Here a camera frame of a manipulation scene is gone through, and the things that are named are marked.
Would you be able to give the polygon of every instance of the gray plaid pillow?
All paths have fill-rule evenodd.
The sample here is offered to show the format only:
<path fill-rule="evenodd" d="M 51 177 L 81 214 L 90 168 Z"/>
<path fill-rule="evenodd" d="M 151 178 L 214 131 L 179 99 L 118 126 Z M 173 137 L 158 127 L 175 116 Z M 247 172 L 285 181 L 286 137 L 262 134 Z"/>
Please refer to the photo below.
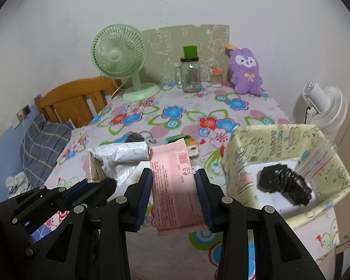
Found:
<path fill-rule="evenodd" d="M 71 137 L 72 129 L 64 123 L 51 123 L 39 114 L 35 117 L 21 145 L 21 163 L 33 188 L 45 183 L 57 158 Z"/>

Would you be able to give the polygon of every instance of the clear plastic bag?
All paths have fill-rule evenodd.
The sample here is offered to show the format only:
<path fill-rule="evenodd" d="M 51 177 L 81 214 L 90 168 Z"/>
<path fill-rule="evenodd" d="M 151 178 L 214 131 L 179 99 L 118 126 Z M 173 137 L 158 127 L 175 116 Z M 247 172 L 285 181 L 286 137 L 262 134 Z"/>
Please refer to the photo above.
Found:
<path fill-rule="evenodd" d="M 103 163 L 105 174 L 116 179 L 121 186 L 141 161 L 149 161 L 149 146 L 146 142 L 112 143 L 88 150 Z"/>
<path fill-rule="evenodd" d="M 332 145 L 327 138 L 324 138 L 311 150 L 310 154 L 294 171 L 303 177 L 305 182 L 308 182 L 324 168 L 336 151 L 337 146 Z"/>

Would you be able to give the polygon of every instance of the jar with orange lid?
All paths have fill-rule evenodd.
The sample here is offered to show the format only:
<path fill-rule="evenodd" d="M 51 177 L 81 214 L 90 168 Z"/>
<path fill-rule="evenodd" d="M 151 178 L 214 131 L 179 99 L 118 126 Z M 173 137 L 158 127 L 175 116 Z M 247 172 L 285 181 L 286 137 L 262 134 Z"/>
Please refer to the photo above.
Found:
<path fill-rule="evenodd" d="M 221 87 L 223 83 L 225 71 L 220 68 L 212 68 L 210 73 L 210 85 L 214 87 Z"/>

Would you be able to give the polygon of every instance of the green jar lid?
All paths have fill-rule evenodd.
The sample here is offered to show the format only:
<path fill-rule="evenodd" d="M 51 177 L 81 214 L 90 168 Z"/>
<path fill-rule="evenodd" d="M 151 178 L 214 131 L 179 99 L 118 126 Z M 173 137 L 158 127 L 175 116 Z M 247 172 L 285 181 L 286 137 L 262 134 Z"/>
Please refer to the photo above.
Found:
<path fill-rule="evenodd" d="M 196 45 L 191 45 L 191 46 L 184 46 L 183 47 L 184 50 L 184 57 L 186 59 L 193 59 L 193 58 L 197 58 L 197 46 Z"/>

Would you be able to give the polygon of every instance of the pink paper packet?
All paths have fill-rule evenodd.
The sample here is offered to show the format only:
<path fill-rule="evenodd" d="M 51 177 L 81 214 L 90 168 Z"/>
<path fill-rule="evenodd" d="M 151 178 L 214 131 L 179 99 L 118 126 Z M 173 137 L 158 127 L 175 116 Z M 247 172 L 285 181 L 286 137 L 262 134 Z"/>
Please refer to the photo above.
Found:
<path fill-rule="evenodd" d="M 150 168 L 158 235 L 207 229 L 184 139 L 152 147 Z"/>

